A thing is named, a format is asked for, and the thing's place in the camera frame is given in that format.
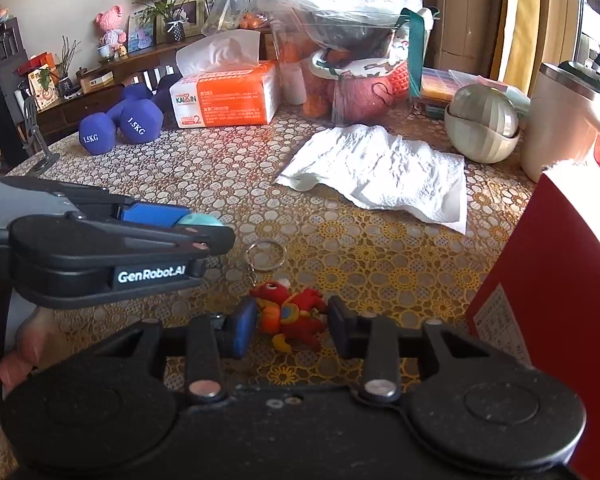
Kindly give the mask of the person's left hand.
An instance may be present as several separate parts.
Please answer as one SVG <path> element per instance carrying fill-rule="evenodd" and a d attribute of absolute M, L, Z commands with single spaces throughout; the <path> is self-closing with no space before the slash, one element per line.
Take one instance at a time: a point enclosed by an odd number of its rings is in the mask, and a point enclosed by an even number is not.
<path fill-rule="evenodd" d="M 24 382 L 40 365 L 48 336 L 55 330 L 53 311 L 38 307 L 18 328 L 15 350 L 0 362 L 0 379 L 4 393 Z"/>

